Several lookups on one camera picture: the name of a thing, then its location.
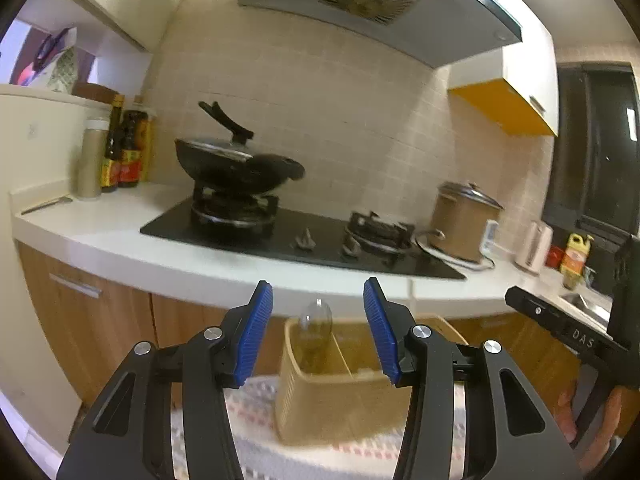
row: sink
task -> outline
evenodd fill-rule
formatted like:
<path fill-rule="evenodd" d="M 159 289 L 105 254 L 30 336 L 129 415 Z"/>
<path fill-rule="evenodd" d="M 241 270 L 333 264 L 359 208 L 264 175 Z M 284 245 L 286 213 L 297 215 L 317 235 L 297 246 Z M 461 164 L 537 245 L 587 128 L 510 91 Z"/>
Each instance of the sink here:
<path fill-rule="evenodd" d="M 609 311 L 599 306 L 597 303 L 588 300 L 581 294 L 565 294 L 561 296 L 565 301 L 571 303 L 574 307 L 585 313 L 596 323 L 602 325 L 605 329 L 609 325 Z"/>

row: black wok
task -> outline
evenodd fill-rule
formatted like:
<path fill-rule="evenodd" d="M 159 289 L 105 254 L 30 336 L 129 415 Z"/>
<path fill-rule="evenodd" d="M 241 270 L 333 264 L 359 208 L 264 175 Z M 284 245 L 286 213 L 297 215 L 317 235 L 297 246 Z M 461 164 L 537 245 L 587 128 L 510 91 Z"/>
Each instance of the black wok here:
<path fill-rule="evenodd" d="M 233 133 L 232 142 L 215 139 L 175 139 L 180 165 L 200 186 L 233 194 L 260 195 L 283 184 L 299 180 L 305 168 L 286 156 L 254 154 L 246 147 L 254 134 L 233 122 L 220 109 L 200 103 L 209 115 Z"/>

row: white jar lid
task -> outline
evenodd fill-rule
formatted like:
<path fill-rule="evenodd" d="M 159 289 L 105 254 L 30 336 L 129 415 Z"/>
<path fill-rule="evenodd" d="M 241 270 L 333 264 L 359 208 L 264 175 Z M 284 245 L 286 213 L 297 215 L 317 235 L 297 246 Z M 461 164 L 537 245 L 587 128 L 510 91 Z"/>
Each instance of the white jar lid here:
<path fill-rule="evenodd" d="M 89 119 L 86 122 L 88 130 L 109 130 L 109 121 L 107 119 Z"/>

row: brown pot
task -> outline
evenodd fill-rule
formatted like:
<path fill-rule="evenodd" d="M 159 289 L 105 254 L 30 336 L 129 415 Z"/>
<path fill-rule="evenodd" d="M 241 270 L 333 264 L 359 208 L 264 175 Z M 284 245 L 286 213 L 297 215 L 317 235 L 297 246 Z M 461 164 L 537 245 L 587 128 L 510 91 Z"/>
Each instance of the brown pot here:
<path fill-rule="evenodd" d="M 449 256 L 482 262 L 487 222 L 498 220 L 502 206 L 471 183 L 445 182 L 438 192 L 427 240 Z"/>

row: storage basket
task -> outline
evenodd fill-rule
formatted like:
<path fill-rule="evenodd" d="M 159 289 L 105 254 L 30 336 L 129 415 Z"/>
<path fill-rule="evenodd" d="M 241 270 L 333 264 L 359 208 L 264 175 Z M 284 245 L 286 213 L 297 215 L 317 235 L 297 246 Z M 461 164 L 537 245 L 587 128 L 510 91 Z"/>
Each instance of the storage basket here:
<path fill-rule="evenodd" d="M 423 314 L 448 340 L 464 338 L 439 316 Z M 334 320 L 332 336 L 313 359 L 312 373 L 300 369 L 298 320 L 285 324 L 275 420 L 280 440 L 290 446 L 350 442 L 404 425 L 411 388 L 396 388 L 380 369 L 366 320 Z"/>

